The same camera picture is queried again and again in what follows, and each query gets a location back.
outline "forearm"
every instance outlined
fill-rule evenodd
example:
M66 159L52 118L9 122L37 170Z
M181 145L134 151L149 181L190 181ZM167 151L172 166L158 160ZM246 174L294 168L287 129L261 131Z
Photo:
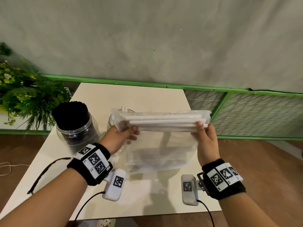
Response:
M230 227L278 227L246 193L219 200L219 204Z
M68 168L1 219L0 227L65 226L86 188L85 179Z

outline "foliage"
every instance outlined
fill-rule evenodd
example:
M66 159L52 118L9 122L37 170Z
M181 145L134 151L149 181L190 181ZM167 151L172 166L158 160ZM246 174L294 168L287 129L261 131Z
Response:
M6 46L4 42L0 43L0 55L10 56L12 54L12 50Z
M39 71L25 63L25 68L11 67L8 61L0 63L0 109L8 113L8 122L15 118L27 119L26 129L44 130L55 125L51 111L70 96L60 82L43 77Z

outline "table top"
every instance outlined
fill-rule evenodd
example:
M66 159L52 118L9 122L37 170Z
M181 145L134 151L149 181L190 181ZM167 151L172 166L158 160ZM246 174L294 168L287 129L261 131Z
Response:
M95 118L100 132L107 130L112 108L127 106L136 112L176 112L190 110L181 89L135 87L109 84L81 83L71 99L85 103ZM30 197L26 194L43 169L58 158L71 156L68 147L59 140L55 128L39 150L16 190L2 210L0 218ZM65 168L68 160L56 162L40 179L34 192L42 188ZM203 205L187 206L182 202L181 175L196 175L201 167L195 155L181 169L149 172L129 176L124 184L119 201L112 202L96 196L81 211L78 219L117 218L141 215L206 212ZM106 182L89 186L70 220L74 220L81 206L95 193L103 191ZM217 200L198 191L210 211L221 210Z

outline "hand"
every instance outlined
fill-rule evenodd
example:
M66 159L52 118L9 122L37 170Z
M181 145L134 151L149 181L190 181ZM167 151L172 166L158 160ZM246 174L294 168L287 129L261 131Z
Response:
M137 137L132 134L139 134L137 126L130 127L126 131L120 133L114 125L105 133L100 144L113 155L122 147L126 139L137 140Z
M202 122L197 122L197 133L192 133L198 141L198 161L201 166L220 158L216 131L210 123L207 131Z

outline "green metal bar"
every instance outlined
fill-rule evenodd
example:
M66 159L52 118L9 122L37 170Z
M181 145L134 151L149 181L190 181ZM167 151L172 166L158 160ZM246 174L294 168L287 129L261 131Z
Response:
M203 87L203 86L178 85L178 84L157 84L157 83L147 83L147 82L107 80L107 79L75 77L75 76L54 76L54 75L43 75L43 76L48 77L52 80L95 83L95 84L117 84L117 85L142 86L142 87L187 89L187 90L198 90L198 91L218 91L218 92L235 92L235 93L246 93L246 94L273 95L273 96L303 97L303 93L248 91L247 89L240 89L240 88Z
M50 131L40 130L16 130L16 129L0 129L0 134L5 135L49 135Z
M211 114L211 118L210 118L211 122L214 121L214 119L217 117L219 111L224 106L224 104L230 99L230 97L231 97L232 94L233 94L233 92L225 92L225 94L223 95L222 99L220 100L220 102L216 106L214 112Z
M235 140L294 140L294 141L303 141L303 138L224 136L224 135L218 135L218 139L235 139Z

